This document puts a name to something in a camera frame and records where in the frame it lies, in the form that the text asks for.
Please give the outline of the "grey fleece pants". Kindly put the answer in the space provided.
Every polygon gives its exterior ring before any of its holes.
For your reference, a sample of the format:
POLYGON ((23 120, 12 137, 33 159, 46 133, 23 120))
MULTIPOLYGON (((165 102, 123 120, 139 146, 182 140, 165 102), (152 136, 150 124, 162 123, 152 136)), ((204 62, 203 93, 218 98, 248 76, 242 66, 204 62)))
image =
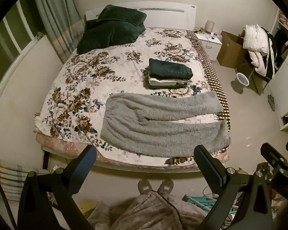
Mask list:
POLYGON ((187 98, 113 94, 106 102, 100 135, 113 146, 148 156, 192 156, 198 145, 215 152, 231 144, 227 122, 184 120, 222 110, 214 91, 187 98))

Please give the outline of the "wooden chair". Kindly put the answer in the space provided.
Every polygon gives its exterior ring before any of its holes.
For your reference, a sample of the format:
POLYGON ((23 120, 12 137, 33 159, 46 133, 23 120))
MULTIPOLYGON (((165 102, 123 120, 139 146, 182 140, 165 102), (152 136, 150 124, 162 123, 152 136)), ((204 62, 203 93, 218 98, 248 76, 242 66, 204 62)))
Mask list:
POLYGON ((246 61, 237 64, 235 68, 236 73, 244 74, 251 83, 251 89, 258 95, 264 93, 267 85, 271 81, 268 77, 263 77, 255 71, 255 67, 246 61))

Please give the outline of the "white trash bin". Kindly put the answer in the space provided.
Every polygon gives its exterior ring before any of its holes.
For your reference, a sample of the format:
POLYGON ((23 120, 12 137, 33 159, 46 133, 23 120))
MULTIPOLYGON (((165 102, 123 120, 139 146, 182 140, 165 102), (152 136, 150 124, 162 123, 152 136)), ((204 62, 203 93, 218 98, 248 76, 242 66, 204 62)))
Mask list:
POLYGON ((244 88, 248 87, 249 84, 249 80, 244 74, 237 73, 236 78, 233 81, 232 88, 235 92, 241 94, 244 88))

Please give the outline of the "floral bed cover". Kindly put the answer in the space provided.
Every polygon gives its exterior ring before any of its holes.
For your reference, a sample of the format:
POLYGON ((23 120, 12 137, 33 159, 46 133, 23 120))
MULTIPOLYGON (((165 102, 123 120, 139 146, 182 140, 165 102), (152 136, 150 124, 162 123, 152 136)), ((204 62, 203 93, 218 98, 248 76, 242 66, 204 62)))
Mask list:
POLYGON ((186 98, 208 91, 216 92, 223 111, 190 118, 189 123, 230 119, 221 83, 194 32, 148 28, 131 44, 95 49, 82 55, 72 53, 35 116, 36 141, 45 152, 65 158, 77 157, 91 144, 98 151, 98 162, 113 168, 194 168, 191 156, 147 156, 102 140, 105 104, 116 93, 186 98), (192 70, 193 77, 183 88, 152 88, 148 82, 149 59, 184 64, 192 70))

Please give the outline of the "cardboard box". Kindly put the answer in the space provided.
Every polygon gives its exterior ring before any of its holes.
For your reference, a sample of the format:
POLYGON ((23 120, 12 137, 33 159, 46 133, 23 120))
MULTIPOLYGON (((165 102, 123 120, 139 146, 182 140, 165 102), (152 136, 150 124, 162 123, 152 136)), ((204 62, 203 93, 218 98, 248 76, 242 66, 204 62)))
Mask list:
POLYGON ((246 49, 243 48, 243 38, 226 31, 221 32, 222 46, 217 61, 223 67, 235 69, 244 60, 246 49))

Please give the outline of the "white puffer jacket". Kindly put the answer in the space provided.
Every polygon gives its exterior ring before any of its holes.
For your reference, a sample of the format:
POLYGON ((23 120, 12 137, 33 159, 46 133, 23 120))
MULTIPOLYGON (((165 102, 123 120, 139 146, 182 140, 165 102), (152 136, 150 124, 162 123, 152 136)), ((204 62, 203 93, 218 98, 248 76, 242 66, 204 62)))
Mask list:
POLYGON ((246 25, 244 27, 243 48, 248 51, 255 71, 265 77, 267 64, 264 63, 263 57, 268 57, 270 54, 266 30, 258 24, 246 25))

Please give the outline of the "white wardrobe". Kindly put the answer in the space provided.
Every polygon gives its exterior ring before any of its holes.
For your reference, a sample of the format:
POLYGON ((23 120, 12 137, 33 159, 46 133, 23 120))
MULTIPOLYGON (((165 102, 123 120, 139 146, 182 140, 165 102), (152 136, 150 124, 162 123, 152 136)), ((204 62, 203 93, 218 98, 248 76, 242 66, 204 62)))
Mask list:
MULTIPOLYGON (((280 12, 280 9, 276 12, 271 33, 275 35, 277 32, 284 32, 288 38, 288 29, 279 21, 280 12)), ((284 51, 281 65, 269 87, 274 96, 280 130, 286 131, 288 130, 288 48, 284 51)))

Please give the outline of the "white nightstand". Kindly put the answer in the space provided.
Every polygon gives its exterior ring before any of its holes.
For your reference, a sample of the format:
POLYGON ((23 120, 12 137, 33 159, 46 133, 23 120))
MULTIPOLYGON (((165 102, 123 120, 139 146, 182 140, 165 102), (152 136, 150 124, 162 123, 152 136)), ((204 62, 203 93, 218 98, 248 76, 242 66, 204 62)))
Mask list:
POLYGON ((205 32, 196 33, 196 37, 202 42, 203 48, 205 49, 208 58, 212 61, 217 59, 218 53, 221 50, 222 43, 213 34, 207 34, 205 32))

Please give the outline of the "cream table lamp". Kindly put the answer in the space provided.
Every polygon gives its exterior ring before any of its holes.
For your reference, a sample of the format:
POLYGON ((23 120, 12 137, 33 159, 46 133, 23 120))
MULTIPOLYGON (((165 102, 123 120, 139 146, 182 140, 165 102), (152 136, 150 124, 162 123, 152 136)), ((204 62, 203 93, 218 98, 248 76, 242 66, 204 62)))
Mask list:
POLYGON ((215 22, 214 22, 214 21, 208 20, 208 21, 205 23, 205 27, 204 27, 205 32, 206 32, 206 33, 212 33, 212 32, 213 32, 213 29, 214 29, 214 25, 215 25, 215 22))

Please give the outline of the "white folded pants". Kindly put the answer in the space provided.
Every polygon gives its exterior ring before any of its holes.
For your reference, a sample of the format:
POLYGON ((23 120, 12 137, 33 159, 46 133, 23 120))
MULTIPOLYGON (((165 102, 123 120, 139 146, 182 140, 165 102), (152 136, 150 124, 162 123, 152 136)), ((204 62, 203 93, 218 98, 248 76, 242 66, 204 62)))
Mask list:
POLYGON ((152 89, 157 88, 179 88, 187 86, 189 80, 167 79, 160 80, 148 75, 148 84, 152 89))

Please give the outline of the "dark folded jeans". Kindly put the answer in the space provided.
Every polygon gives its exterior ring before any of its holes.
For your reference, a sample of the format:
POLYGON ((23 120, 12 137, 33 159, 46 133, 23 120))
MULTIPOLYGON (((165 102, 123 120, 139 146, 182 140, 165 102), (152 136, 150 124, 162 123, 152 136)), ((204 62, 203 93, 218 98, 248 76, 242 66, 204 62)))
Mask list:
POLYGON ((189 80, 193 77, 192 69, 184 64, 149 59, 149 75, 157 79, 189 80))

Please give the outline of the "white headboard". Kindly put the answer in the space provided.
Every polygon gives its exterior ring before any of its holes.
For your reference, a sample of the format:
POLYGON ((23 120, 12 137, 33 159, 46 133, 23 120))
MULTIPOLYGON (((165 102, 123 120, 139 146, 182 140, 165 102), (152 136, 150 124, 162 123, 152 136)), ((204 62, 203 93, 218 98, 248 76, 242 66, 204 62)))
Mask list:
POLYGON ((146 14, 142 23, 145 28, 181 29, 192 31, 195 28, 197 7, 195 5, 139 1, 118 3, 116 6, 137 10, 146 14))

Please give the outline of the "dark green blanket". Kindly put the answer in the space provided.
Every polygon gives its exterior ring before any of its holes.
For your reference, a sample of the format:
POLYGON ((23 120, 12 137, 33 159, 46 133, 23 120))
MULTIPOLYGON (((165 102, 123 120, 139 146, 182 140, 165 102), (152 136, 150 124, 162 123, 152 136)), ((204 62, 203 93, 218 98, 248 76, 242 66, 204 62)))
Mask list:
POLYGON ((97 19, 87 20, 77 53, 131 44, 146 30, 147 14, 136 9, 107 5, 97 19))

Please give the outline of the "green curtain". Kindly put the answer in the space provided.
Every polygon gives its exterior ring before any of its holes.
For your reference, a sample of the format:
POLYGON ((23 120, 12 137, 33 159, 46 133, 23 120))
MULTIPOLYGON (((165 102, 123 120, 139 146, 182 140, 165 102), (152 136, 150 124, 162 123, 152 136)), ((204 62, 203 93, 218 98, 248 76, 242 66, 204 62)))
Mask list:
POLYGON ((76 0, 35 0, 47 35, 64 63, 78 46, 85 30, 76 0))

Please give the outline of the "window frame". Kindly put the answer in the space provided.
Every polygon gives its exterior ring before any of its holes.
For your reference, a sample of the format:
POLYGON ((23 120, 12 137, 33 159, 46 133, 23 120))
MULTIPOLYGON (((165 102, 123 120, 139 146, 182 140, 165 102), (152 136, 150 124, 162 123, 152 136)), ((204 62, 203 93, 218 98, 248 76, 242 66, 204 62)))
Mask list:
POLYGON ((35 0, 18 0, 4 16, 0 22, 0 92, 44 32, 35 0))

